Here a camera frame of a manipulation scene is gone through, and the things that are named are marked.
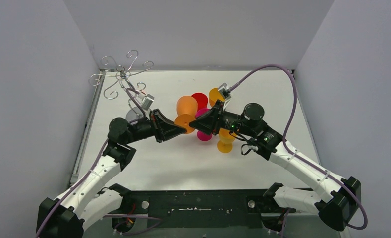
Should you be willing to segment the pink wine glass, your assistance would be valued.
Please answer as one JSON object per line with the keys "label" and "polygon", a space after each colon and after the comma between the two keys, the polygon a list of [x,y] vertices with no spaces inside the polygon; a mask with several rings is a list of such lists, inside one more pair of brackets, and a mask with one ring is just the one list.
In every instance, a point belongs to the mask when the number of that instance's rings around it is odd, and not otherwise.
{"label": "pink wine glass", "polygon": [[[202,116],[203,114],[205,114],[209,109],[208,108],[203,108],[203,109],[200,109],[197,113],[196,113],[196,118]],[[209,141],[212,139],[212,135],[211,134],[206,134],[204,132],[201,132],[201,131],[197,131],[197,138],[201,141]]]}

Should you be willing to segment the red wine glass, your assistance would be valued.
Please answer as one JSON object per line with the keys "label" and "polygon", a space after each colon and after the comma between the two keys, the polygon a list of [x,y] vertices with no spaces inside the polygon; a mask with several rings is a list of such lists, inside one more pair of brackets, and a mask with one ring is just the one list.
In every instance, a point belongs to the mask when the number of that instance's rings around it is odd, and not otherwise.
{"label": "red wine glass", "polygon": [[191,97],[194,98],[197,102],[197,111],[207,108],[209,99],[205,94],[198,92],[192,94]]}

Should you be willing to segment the orange wine glass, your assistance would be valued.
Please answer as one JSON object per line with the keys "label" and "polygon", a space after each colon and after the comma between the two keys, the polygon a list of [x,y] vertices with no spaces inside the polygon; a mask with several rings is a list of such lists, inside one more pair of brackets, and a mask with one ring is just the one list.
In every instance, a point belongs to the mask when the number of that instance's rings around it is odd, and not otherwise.
{"label": "orange wine glass", "polygon": [[195,129],[189,123],[195,120],[198,110],[198,103],[192,96],[182,96],[176,104],[177,117],[174,123],[186,129],[186,134],[192,133]]}

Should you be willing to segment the yellow wine glass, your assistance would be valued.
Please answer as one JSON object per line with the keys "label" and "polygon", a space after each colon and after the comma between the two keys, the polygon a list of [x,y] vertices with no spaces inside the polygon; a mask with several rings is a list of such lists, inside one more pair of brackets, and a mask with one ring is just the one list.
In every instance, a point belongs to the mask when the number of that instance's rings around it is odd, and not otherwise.
{"label": "yellow wine glass", "polygon": [[213,88],[209,91],[209,104],[210,104],[210,106],[213,107],[217,100],[224,102],[224,98],[220,94],[219,89]]}
{"label": "yellow wine glass", "polygon": [[218,133],[219,141],[217,142],[217,149],[221,153],[229,153],[233,149],[233,142],[235,140],[231,131],[221,128]]}

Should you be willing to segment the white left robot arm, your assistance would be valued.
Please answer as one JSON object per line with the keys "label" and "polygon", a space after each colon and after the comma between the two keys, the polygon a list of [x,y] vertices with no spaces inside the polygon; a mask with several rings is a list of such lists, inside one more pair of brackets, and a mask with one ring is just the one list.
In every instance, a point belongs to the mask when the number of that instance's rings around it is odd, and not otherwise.
{"label": "white left robot arm", "polygon": [[106,141],[90,169],[71,188],[55,199],[46,198],[38,211],[37,238],[81,238],[84,231],[106,213],[131,210],[132,199],[124,194],[101,202],[96,194],[130,164],[136,149],[130,143],[154,137],[158,143],[171,140],[187,130],[166,118],[158,109],[147,117],[129,122],[114,118]]}

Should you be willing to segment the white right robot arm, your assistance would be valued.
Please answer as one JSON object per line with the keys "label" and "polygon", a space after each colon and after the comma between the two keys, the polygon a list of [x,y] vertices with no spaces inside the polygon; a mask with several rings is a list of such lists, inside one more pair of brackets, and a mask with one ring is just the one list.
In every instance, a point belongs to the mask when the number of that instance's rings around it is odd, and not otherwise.
{"label": "white right robot arm", "polygon": [[265,110],[257,103],[247,104],[238,115],[227,112],[217,101],[189,126],[205,134],[225,130],[245,141],[249,151],[281,166],[300,179],[310,190],[275,183],[265,193],[264,205],[270,212],[293,208],[319,216],[328,227],[343,231],[359,209],[361,183],[353,176],[344,178],[320,166],[297,150],[263,120]]}

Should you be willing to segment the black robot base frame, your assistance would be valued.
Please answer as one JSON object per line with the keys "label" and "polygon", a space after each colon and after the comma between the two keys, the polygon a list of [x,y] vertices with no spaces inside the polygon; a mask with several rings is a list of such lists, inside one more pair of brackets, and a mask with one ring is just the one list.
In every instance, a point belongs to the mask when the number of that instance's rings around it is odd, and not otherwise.
{"label": "black robot base frame", "polygon": [[279,232],[286,212],[265,196],[266,189],[170,190],[120,192],[120,207],[111,218],[116,234],[132,235],[154,228],[269,228]]}

